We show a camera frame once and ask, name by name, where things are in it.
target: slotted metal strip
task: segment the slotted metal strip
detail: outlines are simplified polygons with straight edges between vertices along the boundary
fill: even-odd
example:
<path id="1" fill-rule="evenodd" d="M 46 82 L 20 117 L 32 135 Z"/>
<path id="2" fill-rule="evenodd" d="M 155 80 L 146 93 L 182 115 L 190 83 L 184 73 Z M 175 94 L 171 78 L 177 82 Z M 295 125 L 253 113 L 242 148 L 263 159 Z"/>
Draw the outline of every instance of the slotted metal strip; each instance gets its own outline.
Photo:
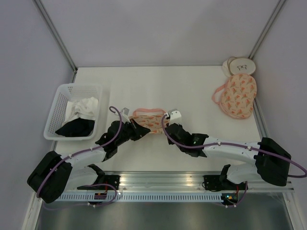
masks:
<path id="1" fill-rule="evenodd" d="M 95 199 L 94 192 L 65 192 L 57 201 L 110 201 L 114 192 L 108 192 L 104 200 Z M 121 193 L 119 202 L 222 202 L 221 193 Z"/>

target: folded clothing in basket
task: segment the folded clothing in basket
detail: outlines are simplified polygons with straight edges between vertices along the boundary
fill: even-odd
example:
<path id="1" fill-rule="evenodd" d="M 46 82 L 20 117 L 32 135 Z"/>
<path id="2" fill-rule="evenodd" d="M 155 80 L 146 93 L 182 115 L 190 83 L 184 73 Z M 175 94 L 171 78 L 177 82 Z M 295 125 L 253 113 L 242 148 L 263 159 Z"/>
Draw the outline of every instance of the folded clothing in basket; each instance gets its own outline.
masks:
<path id="1" fill-rule="evenodd" d="M 98 100 L 94 97 L 67 102 L 65 121 L 56 134 L 65 137 L 86 137 L 95 124 Z"/>

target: orange patterned fabric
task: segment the orange patterned fabric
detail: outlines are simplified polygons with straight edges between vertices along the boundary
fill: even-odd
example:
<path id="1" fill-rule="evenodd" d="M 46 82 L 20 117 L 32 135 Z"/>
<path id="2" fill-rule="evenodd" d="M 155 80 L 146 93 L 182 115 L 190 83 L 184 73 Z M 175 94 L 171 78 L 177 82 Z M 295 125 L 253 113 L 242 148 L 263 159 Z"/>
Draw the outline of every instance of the orange patterned fabric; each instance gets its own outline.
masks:
<path id="1" fill-rule="evenodd" d="M 214 96 L 223 88 L 225 91 L 221 95 L 221 100 L 216 102 Z M 233 118 L 248 118 L 253 112 L 253 101 L 256 94 L 255 79 L 248 74 L 236 74 L 215 91 L 212 99 L 227 115 Z"/>
<path id="2" fill-rule="evenodd" d="M 158 115 L 137 115 L 138 113 L 151 113 L 151 112 L 159 112 L 161 114 Z M 136 123 L 139 125 L 148 128 L 151 130 L 150 133 L 161 134 L 163 133 L 161 122 L 162 117 L 165 111 L 162 109 L 137 109 L 133 112 L 133 116 L 130 116 L 129 119 L 133 118 Z M 168 124 L 167 120 L 164 120 L 164 126 Z"/>

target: laundry basket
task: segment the laundry basket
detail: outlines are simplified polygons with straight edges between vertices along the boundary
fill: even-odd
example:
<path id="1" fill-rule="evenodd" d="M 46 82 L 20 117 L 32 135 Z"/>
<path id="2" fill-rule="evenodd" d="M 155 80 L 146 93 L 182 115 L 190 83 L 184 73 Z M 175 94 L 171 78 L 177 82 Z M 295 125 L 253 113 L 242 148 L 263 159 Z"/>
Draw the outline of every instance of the laundry basket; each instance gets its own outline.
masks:
<path id="1" fill-rule="evenodd" d="M 44 130 L 44 137 L 47 140 L 86 140 L 94 137 L 98 124 L 101 95 L 102 86 L 100 84 L 71 83 L 60 85 L 53 99 Z M 62 127 L 62 124 L 65 120 L 67 102 L 73 102 L 78 99 L 90 97 L 95 97 L 98 100 L 98 107 L 95 115 L 95 125 L 91 135 L 87 137 L 67 138 L 56 134 L 55 132 Z"/>

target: white cloth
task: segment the white cloth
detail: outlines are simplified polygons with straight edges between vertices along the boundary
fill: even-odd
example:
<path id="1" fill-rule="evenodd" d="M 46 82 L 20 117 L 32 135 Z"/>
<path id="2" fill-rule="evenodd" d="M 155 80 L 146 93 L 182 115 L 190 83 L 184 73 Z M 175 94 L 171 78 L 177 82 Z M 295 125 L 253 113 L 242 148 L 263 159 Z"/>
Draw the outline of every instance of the white cloth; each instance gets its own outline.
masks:
<path id="1" fill-rule="evenodd" d="M 63 125 L 77 118 L 95 121 L 97 107 L 98 100 L 94 97 L 67 102 Z"/>

